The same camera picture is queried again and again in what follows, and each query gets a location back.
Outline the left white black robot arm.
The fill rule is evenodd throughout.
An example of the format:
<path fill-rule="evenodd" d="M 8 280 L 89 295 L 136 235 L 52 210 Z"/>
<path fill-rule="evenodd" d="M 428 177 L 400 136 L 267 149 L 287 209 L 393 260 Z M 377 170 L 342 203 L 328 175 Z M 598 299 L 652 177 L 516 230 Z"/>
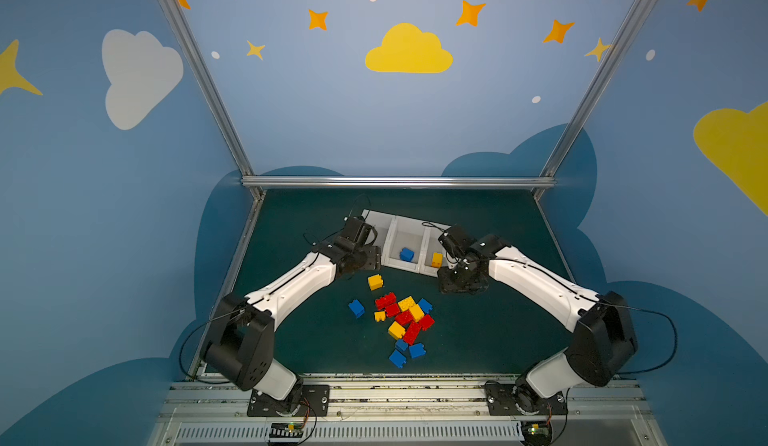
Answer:
<path fill-rule="evenodd" d="M 245 296 L 226 295 L 205 334 L 201 359 L 242 391 L 290 400 L 299 379 L 274 356 L 281 323 L 337 277 L 380 268 L 378 246 L 361 246 L 352 252 L 323 247 L 261 289 Z"/>

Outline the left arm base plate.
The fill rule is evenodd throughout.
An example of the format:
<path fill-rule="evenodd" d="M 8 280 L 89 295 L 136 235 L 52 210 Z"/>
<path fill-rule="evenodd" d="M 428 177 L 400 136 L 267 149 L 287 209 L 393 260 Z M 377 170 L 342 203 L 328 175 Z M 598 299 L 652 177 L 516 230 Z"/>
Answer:
<path fill-rule="evenodd" d="M 328 385 L 303 384 L 298 382 L 288 395 L 274 399 L 266 393 L 253 390 L 248 403 L 248 417 L 325 417 L 328 413 L 330 388 Z"/>

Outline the yellow lego brick studs up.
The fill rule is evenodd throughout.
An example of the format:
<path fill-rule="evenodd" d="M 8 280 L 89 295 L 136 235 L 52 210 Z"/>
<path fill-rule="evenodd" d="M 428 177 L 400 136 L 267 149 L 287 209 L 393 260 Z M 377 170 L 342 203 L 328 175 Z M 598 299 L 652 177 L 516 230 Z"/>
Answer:
<path fill-rule="evenodd" d="M 401 312 L 408 311 L 415 305 L 416 305 L 416 302 L 414 301 L 412 296 L 408 296 L 405 299 L 402 299 L 398 302 L 398 307 L 400 308 Z"/>

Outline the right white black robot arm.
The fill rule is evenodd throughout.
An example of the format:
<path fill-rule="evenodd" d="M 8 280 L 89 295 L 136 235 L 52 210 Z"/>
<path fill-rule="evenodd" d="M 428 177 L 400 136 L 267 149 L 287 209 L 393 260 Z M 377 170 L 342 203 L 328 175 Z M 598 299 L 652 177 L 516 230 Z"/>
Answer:
<path fill-rule="evenodd" d="M 438 269 L 442 293 L 478 292 L 493 279 L 537 304 L 571 333 L 567 348 L 517 379 L 513 396 L 524 413 L 537 412 L 545 401 L 568 388 L 607 385 L 637 352 L 634 326 L 622 296 L 600 295 L 578 286 L 495 235 L 476 240 L 456 226 L 441 233 L 438 242 L 452 260 Z"/>

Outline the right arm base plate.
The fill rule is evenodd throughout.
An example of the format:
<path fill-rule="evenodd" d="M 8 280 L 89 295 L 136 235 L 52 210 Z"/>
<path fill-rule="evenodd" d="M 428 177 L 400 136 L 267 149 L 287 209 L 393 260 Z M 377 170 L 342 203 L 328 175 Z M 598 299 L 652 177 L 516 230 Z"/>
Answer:
<path fill-rule="evenodd" d="M 568 412 L 564 392 L 543 399 L 528 387 L 495 380 L 487 381 L 483 391 L 491 416 L 564 416 Z"/>

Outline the yellow lego brick top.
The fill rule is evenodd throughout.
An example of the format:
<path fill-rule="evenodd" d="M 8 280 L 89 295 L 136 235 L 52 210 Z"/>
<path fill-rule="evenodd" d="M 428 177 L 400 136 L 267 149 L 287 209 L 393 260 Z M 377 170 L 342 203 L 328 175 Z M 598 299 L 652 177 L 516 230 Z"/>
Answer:
<path fill-rule="evenodd" d="M 376 291 L 383 287 L 383 278 L 380 275 L 374 275 L 367 278 L 367 284 L 371 291 Z"/>

